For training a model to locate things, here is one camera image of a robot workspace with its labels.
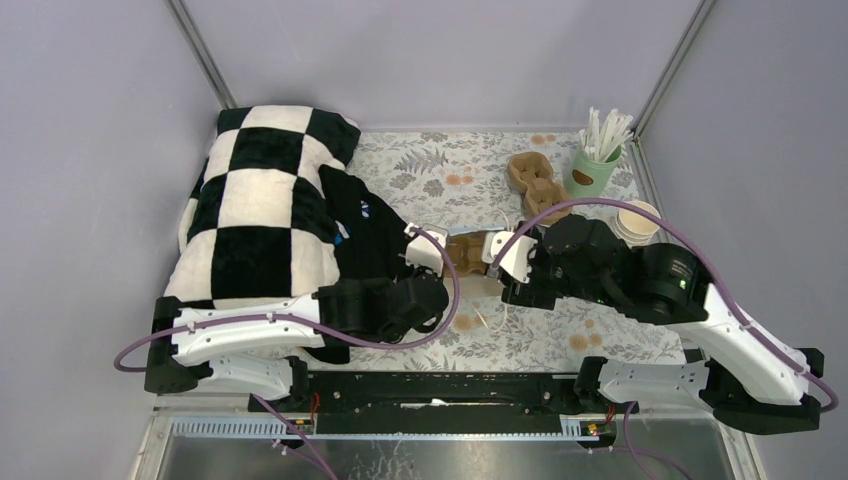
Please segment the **light blue paper bag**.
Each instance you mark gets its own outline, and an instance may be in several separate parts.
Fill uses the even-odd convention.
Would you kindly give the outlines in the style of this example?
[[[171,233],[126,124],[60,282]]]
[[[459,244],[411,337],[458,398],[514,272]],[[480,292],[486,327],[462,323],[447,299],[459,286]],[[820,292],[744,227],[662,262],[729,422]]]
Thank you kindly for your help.
[[[502,226],[494,226],[494,227],[485,227],[482,230],[476,231],[510,231],[513,232],[513,225],[510,222],[510,218],[506,215],[503,210],[497,209],[497,212],[503,217],[503,225]],[[461,231],[459,233],[452,233],[450,235],[459,235],[462,233],[468,232],[476,232],[476,231]],[[503,319],[499,323],[498,326],[492,327],[490,322],[483,316],[481,311],[479,310],[479,304],[477,303],[480,299],[485,298],[501,298],[503,287],[497,280],[497,278],[489,273],[490,265],[488,266],[488,270],[485,276],[469,276],[465,278],[459,278],[460,287],[462,291],[461,297],[464,300],[468,300],[472,308],[474,309],[478,319],[482,322],[482,324],[492,333],[499,332],[505,325],[509,317],[509,307],[506,306],[503,308]]]

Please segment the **brown cardboard cup carrier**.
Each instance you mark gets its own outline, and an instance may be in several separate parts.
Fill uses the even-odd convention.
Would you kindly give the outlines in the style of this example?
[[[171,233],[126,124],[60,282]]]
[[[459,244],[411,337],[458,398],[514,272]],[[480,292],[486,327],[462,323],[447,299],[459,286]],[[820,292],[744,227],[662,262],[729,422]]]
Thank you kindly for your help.
[[[488,264],[483,261],[487,250],[486,231],[453,235],[448,239],[446,250],[459,278],[485,276]]]

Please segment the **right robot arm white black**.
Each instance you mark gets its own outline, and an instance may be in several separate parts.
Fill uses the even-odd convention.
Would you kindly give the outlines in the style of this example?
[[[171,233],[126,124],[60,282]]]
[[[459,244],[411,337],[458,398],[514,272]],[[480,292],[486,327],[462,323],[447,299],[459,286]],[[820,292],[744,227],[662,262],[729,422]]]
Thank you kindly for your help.
[[[703,410],[734,429],[776,435],[819,427],[810,393],[823,354],[790,347],[722,297],[713,275],[683,247],[631,247],[602,221],[567,215],[491,243],[504,302],[550,310],[576,298],[666,328],[695,354],[677,365],[641,365],[606,357],[583,360],[572,399],[583,410],[641,402]]]

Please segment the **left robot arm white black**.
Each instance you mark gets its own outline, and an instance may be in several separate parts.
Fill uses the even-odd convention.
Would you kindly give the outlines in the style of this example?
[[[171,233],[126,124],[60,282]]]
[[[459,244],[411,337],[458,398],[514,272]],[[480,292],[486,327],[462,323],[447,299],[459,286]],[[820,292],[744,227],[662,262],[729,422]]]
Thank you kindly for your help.
[[[256,393],[296,411],[309,401],[305,369],[294,359],[262,360],[271,346],[319,350],[398,344],[411,330],[432,333],[449,305],[442,280],[428,272],[393,281],[343,279],[270,304],[190,307],[157,300],[144,388],[164,395],[208,389]]]

